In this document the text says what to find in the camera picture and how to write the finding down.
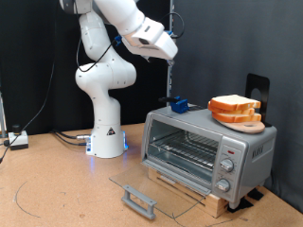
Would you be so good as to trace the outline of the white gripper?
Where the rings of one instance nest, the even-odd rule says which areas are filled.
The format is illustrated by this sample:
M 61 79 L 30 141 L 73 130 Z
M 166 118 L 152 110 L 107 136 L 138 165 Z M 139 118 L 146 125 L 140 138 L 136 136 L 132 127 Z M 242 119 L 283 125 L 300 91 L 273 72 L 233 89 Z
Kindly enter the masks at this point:
M 123 34 L 122 42 L 131 53 L 142 56 L 147 62 L 158 58 L 168 60 L 169 66 L 175 64 L 173 58 L 178 47 L 164 30 L 164 26 L 148 17 L 136 30 Z

